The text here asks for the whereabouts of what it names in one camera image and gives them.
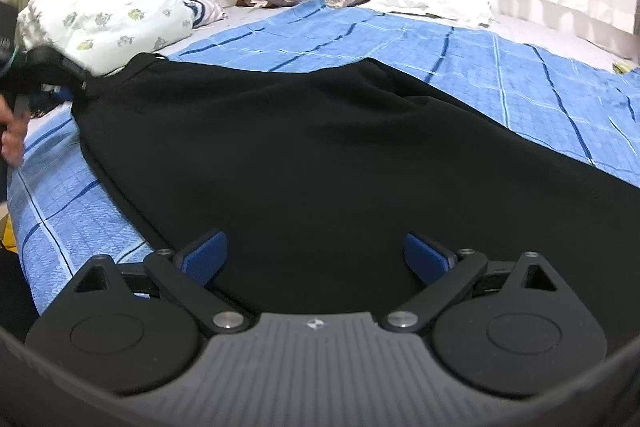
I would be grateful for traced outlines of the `person's left hand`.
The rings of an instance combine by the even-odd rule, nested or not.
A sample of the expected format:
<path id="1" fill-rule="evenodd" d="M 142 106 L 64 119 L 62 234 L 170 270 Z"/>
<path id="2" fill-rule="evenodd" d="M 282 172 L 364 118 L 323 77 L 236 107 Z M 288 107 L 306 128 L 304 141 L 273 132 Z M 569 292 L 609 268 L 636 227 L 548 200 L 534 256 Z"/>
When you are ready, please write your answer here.
<path id="1" fill-rule="evenodd" d="M 29 119 L 28 112 L 14 113 L 6 104 L 6 99 L 1 98 L 0 121 L 4 127 L 1 132 L 1 156 L 11 168 L 20 168 L 23 164 Z"/>

